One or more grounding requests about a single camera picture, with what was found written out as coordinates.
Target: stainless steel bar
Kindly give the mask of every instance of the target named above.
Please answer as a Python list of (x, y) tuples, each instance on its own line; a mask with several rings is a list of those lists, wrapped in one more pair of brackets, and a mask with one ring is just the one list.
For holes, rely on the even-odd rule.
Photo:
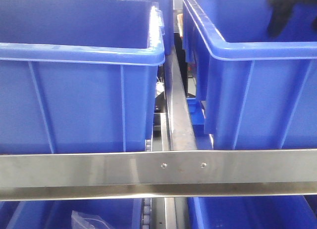
[(165, 60), (165, 94), (171, 150), (197, 149), (174, 48)]
[[(166, 59), (165, 65), (165, 93), (167, 106), (167, 134), (169, 150), (197, 150), (194, 130), (192, 127), (187, 100), (185, 96), (182, 76), (180, 73), (175, 49)], [(165, 198), (166, 229), (188, 229), (189, 215), (187, 198)]]
[(0, 187), (317, 182), (317, 150), (3, 155)]
[(177, 229), (175, 198), (164, 198), (165, 203), (165, 229)]

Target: shelf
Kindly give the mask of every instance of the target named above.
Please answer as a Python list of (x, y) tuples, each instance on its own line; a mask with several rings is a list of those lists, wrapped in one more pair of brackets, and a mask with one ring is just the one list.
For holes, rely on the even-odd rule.
[(175, 50), (165, 88), (170, 151), (2, 155), (0, 200), (317, 194), (317, 149), (196, 150)]

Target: screw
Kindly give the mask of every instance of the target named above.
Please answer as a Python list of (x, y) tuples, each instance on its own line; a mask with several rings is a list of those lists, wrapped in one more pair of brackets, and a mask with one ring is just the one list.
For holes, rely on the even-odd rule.
[(167, 164), (166, 163), (162, 163), (161, 166), (160, 166), (162, 169), (165, 169), (167, 167)]

